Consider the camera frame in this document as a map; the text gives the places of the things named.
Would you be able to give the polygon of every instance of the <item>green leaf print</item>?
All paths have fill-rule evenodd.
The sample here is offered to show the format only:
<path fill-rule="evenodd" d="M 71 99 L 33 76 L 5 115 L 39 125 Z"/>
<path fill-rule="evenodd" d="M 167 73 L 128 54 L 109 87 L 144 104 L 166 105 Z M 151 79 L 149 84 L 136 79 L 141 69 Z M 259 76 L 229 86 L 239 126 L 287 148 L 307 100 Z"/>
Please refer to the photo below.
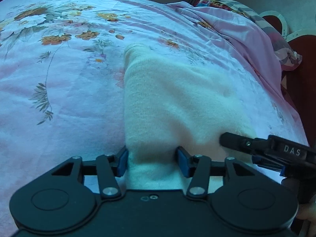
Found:
<path fill-rule="evenodd" d="M 39 57 L 39 60 L 38 60 L 37 62 L 42 63 L 43 60 L 47 60 L 50 55 L 51 55 L 51 52 L 45 52 L 45 53 L 43 53 L 43 54 Z"/>
<path fill-rule="evenodd" d="M 37 25 L 37 26 L 34 26 L 33 27 L 33 32 L 34 33 L 37 33 L 37 32 L 39 32 L 39 31 L 41 31 L 41 30 L 43 30 L 43 29 L 45 29 L 45 28 L 47 28 L 46 26 L 43 26 L 43 25 Z"/>
<path fill-rule="evenodd" d="M 50 104 L 47 98 L 46 86 L 42 83 L 39 83 L 34 91 L 35 94 L 33 94 L 33 97 L 29 100 L 35 100 L 35 102 L 33 102 L 34 106 L 37 106 L 37 109 L 40 108 L 39 111 L 43 111 L 45 113 L 43 120 L 37 124 L 40 125 L 47 119 L 51 120 L 53 118 L 53 112 L 47 111 L 48 107 L 50 107 Z"/>
<path fill-rule="evenodd" d="M 113 43 L 111 42 L 111 40 L 109 40 L 109 39 L 105 39 L 105 40 L 97 39 L 97 40 L 92 41 L 91 46 L 86 46 L 84 51 L 97 52 L 100 54 L 104 54 L 104 48 L 108 47 L 108 46 L 113 46 Z"/>
<path fill-rule="evenodd" d="M 23 42 L 27 42 L 33 34 L 33 27 L 25 28 L 20 33 L 20 39 Z"/>

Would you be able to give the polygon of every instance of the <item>orange flower print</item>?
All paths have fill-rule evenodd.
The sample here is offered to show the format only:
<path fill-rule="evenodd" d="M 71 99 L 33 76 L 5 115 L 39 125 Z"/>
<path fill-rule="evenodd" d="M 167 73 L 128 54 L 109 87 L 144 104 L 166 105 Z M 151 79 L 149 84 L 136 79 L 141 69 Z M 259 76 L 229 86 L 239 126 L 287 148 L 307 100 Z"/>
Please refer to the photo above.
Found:
<path fill-rule="evenodd" d="M 167 46 L 171 46 L 173 48 L 179 49 L 179 45 L 172 41 L 171 39 L 160 38 L 159 42 L 166 44 Z"/>
<path fill-rule="evenodd" d="M 61 44 L 63 41 L 66 42 L 71 39 L 71 35 L 62 35 L 60 36 L 49 36 L 49 37 L 43 37 L 42 40 L 42 45 L 57 45 Z"/>
<path fill-rule="evenodd" d="M 255 69 L 255 67 L 254 67 L 253 65 L 251 65 L 251 64 L 250 64 L 250 66 L 251 66 L 251 68 L 253 69 L 253 71 L 256 73 L 256 75 L 260 78 L 260 77 L 261 77 L 261 75 L 260 75 L 259 71 L 258 71 L 258 70 L 256 70 L 256 69 Z"/>
<path fill-rule="evenodd" d="M 120 68 L 120 70 L 114 74 L 114 79 L 118 81 L 118 83 L 116 83 L 116 86 L 120 88 L 124 88 L 124 75 L 125 75 L 124 68 Z"/>
<path fill-rule="evenodd" d="M 211 29 L 212 29 L 211 25 L 209 25 L 209 24 L 206 23 L 206 22 L 201 22 L 201 21 L 199 21 L 197 24 L 200 25 L 200 26 L 202 26 L 202 27 L 204 27 L 204 28 L 211 28 Z"/>
<path fill-rule="evenodd" d="M 122 35 L 116 35 L 115 36 L 117 39 L 123 40 L 125 37 L 123 37 Z"/>
<path fill-rule="evenodd" d="M 90 40 L 92 38 L 96 38 L 100 33 L 98 32 L 91 32 L 91 31 L 87 31 L 82 33 L 81 35 L 76 35 L 76 38 L 81 38 L 83 40 Z"/>
<path fill-rule="evenodd" d="M 97 15 L 107 21 L 119 21 L 115 13 L 98 13 Z"/>
<path fill-rule="evenodd" d="M 45 14 L 47 11 L 47 8 L 36 8 L 36 9 L 32 9 L 32 10 L 27 10 L 24 11 L 22 13 L 20 13 L 19 15 L 17 15 L 14 20 L 21 20 L 24 19 L 27 16 L 34 16 L 34 15 L 42 15 Z"/>
<path fill-rule="evenodd" d="M 94 6 L 91 6 L 91 5 L 88 5 L 86 8 L 84 8 L 83 10 L 84 11 L 87 11 L 87 10 L 92 10 L 93 8 L 95 8 Z"/>
<path fill-rule="evenodd" d="M 106 61 L 106 54 L 92 55 L 88 57 L 87 64 L 93 68 L 100 69 Z"/>

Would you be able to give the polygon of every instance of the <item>white cloth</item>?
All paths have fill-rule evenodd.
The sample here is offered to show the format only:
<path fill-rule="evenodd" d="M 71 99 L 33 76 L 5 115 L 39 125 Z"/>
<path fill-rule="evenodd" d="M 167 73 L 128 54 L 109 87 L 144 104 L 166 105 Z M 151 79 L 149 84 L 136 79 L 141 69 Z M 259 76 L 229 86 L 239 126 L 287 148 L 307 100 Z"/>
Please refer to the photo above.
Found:
<path fill-rule="evenodd" d="M 185 190 L 188 181 L 174 161 L 178 146 L 215 161 L 234 156 L 251 164 L 250 155 L 225 152 L 219 144 L 225 132 L 255 138 L 227 76 L 172 61 L 137 43 L 125 49 L 124 58 L 128 189 Z M 209 192 L 222 186 L 214 179 Z"/>

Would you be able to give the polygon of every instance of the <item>flower print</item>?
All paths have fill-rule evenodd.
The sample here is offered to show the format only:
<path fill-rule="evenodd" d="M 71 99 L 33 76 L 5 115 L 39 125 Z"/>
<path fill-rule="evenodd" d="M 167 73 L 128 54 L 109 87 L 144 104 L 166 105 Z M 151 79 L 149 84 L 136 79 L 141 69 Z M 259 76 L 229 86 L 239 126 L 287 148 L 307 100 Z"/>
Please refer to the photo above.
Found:
<path fill-rule="evenodd" d="M 0 31 L 8 24 L 10 24 L 13 21 L 13 19 L 6 19 L 0 22 Z"/>
<path fill-rule="evenodd" d="M 207 22 L 202 22 L 202 21 L 199 21 L 197 22 L 198 25 L 204 27 L 204 28 L 207 28 L 207 29 L 213 29 L 212 26 L 210 24 L 208 24 Z"/>
<path fill-rule="evenodd" d="M 104 18 L 107 21 L 119 21 L 115 13 L 97 13 L 97 15 L 101 18 Z"/>
<path fill-rule="evenodd" d="M 88 25 L 82 23 L 70 23 L 64 27 L 65 34 L 82 35 L 88 31 Z"/>
<path fill-rule="evenodd" d="M 259 71 L 258 71 L 251 63 L 249 63 L 249 65 L 251 66 L 251 68 L 253 69 L 253 71 L 256 73 L 256 75 L 257 75 L 259 78 L 261 78 L 261 75 L 260 75 Z"/>
<path fill-rule="evenodd" d="M 125 70 L 124 68 L 120 68 L 120 70 L 114 74 L 114 79 L 117 80 L 118 82 L 116 85 L 120 88 L 124 88 L 124 75 L 125 75 Z"/>
<path fill-rule="evenodd" d="M 39 8 L 36 8 L 36 9 L 23 11 L 22 13 L 17 15 L 14 18 L 14 20 L 21 20 L 21 19 L 24 19 L 25 17 L 28 17 L 28 16 L 42 15 L 42 14 L 45 14 L 46 12 L 47 12 L 47 8 L 39 7 Z"/>
<path fill-rule="evenodd" d="M 12 33 L 19 34 L 24 28 L 37 26 L 39 23 L 44 22 L 45 14 L 27 16 L 23 20 L 12 21 L 10 24 L 4 26 L 1 31 L 1 39 L 9 37 Z"/>
<path fill-rule="evenodd" d="M 179 45 L 176 42 L 172 41 L 171 39 L 167 40 L 165 38 L 159 38 L 158 41 L 160 43 L 163 43 L 163 44 L 167 45 L 167 46 L 171 46 L 173 48 L 179 49 Z"/>
<path fill-rule="evenodd" d="M 83 11 L 87 11 L 87 10 L 92 10 L 94 9 L 95 7 L 94 6 L 91 6 L 91 5 L 81 5 L 80 6 L 80 9 L 82 9 Z"/>
<path fill-rule="evenodd" d="M 81 38 L 83 40 L 90 40 L 92 38 L 96 38 L 100 33 L 98 32 L 91 32 L 91 31 L 87 31 L 85 33 L 82 33 L 80 35 L 76 35 L 76 38 Z"/>
<path fill-rule="evenodd" d="M 117 39 L 120 39 L 120 40 L 124 40 L 124 38 L 125 38 L 125 37 L 123 37 L 122 35 L 115 35 L 115 37 L 116 37 Z"/>
<path fill-rule="evenodd" d="M 61 13 L 62 16 L 80 16 L 81 15 L 81 11 L 63 11 Z"/>
<path fill-rule="evenodd" d="M 6 18 L 10 18 L 15 14 L 15 12 L 11 11 L 9 13 L 6 14 Z"/>
<path fill-rule="evenodd" d="M 106 61 L 106 55 L 105 54 L 99 54 L 98 56 L 90 56 L 88 57 L 88 65 L 92 66 L 92 65 L 98 65 L 101 63 L 104 63 Z"/>
<path fill-rule="evenodd" d="M 88 24 L 65 20 L 60 17 L 44 24 L 47 28 L 43 31 L 43 36 L 59 36 L 64 34 L 81 35 L 88 31 Z"/>
<path fill-rule="evenodd" d="M 42 45 L 57 45 L 61 44 L 62 41 L 66 42 L 71 39 L 71 35 L 62 35 L 62 36 L 49 36 L 49 37 L 43 37 Z"/>

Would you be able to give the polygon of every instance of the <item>bed sheet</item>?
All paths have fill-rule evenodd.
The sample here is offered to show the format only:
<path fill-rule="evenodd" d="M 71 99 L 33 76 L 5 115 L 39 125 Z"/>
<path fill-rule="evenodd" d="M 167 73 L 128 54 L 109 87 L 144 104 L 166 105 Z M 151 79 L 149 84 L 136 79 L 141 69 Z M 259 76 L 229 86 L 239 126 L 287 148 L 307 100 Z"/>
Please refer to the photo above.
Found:
<path fill-rule="evenodd" d="M 233 12 L 147 0 L 3 0 L 0 31 L 0 236 L 16 230 L 8 203 L 21 186 L 74 155 L 93 160 L 124 146 L 123 51 L 133 42 L 225 73 L 258 137 L 308 144 L 282 97 L 268 36 Z M 93 179 L 85 185 L 98 191 Z"/>

